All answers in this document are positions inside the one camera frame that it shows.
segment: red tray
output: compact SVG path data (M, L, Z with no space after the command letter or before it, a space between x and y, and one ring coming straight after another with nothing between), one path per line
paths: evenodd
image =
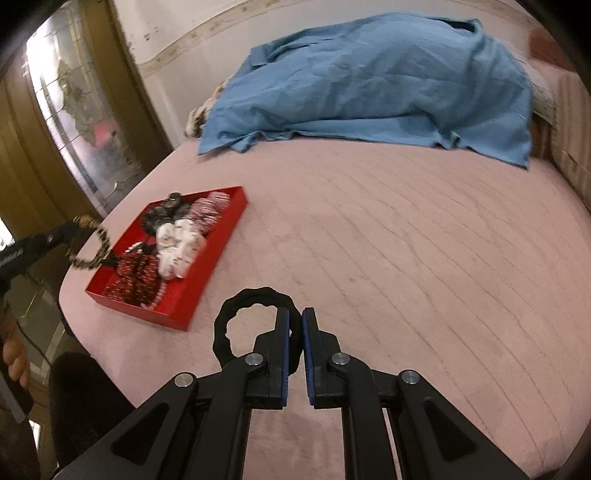
M207 244L195 259L193 265L189 268L185 278L177 278L168 282L164 296L154 310L146 310L135 305L111 300L103 296L107 286L114 283L118 278L115 269L111 267L100 267L96 271L86 287L88 295L90 295L95 302L117 310L118 312L131 315L132 317L158 323L159 325L175 328L177 330L187 330L193 312L201 298L203 289L205 288L205 285L207 284L207 281L209 280L209 277L211 276L213 269L215 268L217 261L248 202L242 187L230 187L227 189L192 193L189 195L183 195L183 199L188 202L194 202L198 198L207 197L210 192L215 191L225 192L230 196L228 206L220 215L216 226L207 234ZM136 217L113 247L115 255L121 256L125 250L134 243L145 241L146 234L141 228L139 223L140 219L148 208L158 205L161 201L162 200L148 204Z

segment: white scrunchie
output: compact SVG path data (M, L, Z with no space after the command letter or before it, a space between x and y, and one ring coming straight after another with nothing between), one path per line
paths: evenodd
M156 230L156 248L162 251L177 244L176 229L173 223L160 225Z
M165 280L184 278L206 243L200 233L184 231L179 237L176 246L159 252L158 272Z
M186 232L199 233L199 228L197 228L197 225L195 225L195 223L192 220L189 220L188 218L182 218L180 220L177 220L174 223L174 229L175 237L178 241L183 240L183 235Z

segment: quilted bedspread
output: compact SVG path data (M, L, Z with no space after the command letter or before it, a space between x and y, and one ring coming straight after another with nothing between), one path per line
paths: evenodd
M246 154L191 141L109 215L116 239L148 202L240 184L249 205L188 332L100 307L70 271L74 333L136 405L176 373L219 370L213 319L272 286L370 367L422 373L527 474L561 465L591 417L591 218L562 176L468 151L297 138ZM92 256L91 239L81 254ZM274 309L229 325L236 354ZM308 405L304 369L284 411L255 411L245 479L344 478L338 411Z

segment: black handle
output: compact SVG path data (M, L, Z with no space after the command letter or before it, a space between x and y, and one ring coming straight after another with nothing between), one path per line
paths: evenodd
M27 415L31 413L33 408L33 398L31 394L22 388L19 382L13 381L8 376L8 365L2 359L2 350L4 343L0 338L0 397L6 407L12 412L12 416L17 423L22 423L26 420Z
M216 355L222 368L236 358L232 353L230 340L226 336L228 322L236 316L238 310L252 307L257 303L266 307L283 307L290 312L289 373L291 375L297 370L300 364L301 352L303 350L301 314L296 309L290 296L279 293L271 287L245 288L223 303L220 313L213 324L213 353Z

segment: white wall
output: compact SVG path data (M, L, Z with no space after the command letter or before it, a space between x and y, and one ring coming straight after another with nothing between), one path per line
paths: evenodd
M128 47L176 147L189 112L234 74L251 47L302 28L402 10L479 18L527 52L537 23L514 0L115 0Z

